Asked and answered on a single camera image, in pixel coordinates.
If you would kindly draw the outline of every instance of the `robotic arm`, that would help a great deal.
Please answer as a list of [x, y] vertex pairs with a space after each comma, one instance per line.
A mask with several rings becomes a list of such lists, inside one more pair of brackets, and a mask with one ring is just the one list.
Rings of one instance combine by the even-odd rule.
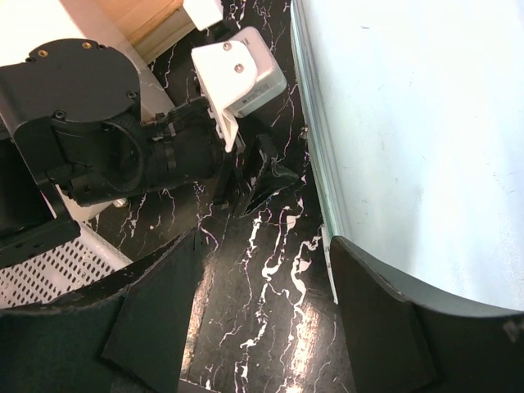
[[[214, 55], [217, 45], [229, 57]], [[216, 178], [214, 203], [243, 215], [296, 181], [277, 163], [267, 127], [247, 116], [239, 130], [228, 109], [243, 117], [265, 76], [250, 71], [247, 82], [229, 89], [251, 97], [237, 102], [216, 83], [227, 80], [238, 48], [250, 53], [246, 45], [231, 38], [208, 47], [193, 55], [205, 96], [149, 124], [140, 119], [137, 71], [114, 48], [62, 39], [35, 48], [25, 63], [0, 68], [0, 269], [79, 235], [58, 187], [90, 206]], [[221, 64], [215, 74], [202, 63], [208, 55]], [[257, 56], [250, 56], [246, 72], [257, 67]], [[244, 66], [236, 66], [233, 73], [241, 74]]]

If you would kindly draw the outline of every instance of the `black marble surface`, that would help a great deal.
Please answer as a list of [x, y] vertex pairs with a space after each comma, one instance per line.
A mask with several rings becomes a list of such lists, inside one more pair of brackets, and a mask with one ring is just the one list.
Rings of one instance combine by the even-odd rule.
[[[300, 185], [232, 219], [210, 204], [213, 182], [147, 194], [105, 210], [93, 227], [132, 259], [198, 226], [206, 271], [197, 290], [182, 378], [229, 392], [349, 392], [350, 366], [320, 237], [322, 217], [305, 140], [290, 39], [290, 2], [223, 2], [239, 26], [259, 29], [286, 75], [284, 94], [256, 116], [273, 130], [282, 163]], [[193, 31], [151, 68], [175, 105], [195, 97]]]

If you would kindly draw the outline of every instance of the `white panel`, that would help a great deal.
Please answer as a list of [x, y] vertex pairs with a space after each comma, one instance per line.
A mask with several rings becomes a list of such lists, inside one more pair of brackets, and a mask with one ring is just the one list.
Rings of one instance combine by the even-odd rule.
[[520, 310], [523, 4], [294, 4], [296, 40], [312, 53], [297, 48], [299, 69], [314, 73], [305, 109], [325, 116], [311, 120], [310, 147], [332, 234], [446, 291]]

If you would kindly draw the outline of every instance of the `perforated basket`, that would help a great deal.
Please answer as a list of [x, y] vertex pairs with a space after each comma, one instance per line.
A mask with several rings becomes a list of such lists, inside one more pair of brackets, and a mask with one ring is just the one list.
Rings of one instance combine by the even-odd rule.
[[0, 308], [48, 303], [122, 269], [131, 260], [80, 224], [80, 237], [0, 270]]

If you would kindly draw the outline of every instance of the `bolt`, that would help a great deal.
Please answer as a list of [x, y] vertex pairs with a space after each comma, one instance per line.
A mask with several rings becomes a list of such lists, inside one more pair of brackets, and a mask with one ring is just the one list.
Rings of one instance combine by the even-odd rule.
[[55, 118], [56, 119], [64, 119], [66, 117], [66, 113], [64, 111], [56, 111], [55, 112]]
[[114, 207], [126, 207], [127, 205], [129, 204], [129, 201], [127, 200], [127, 198], [120, 198], [120, 199], [117, 199], [116, 201], [113, 201], [113, 206]]

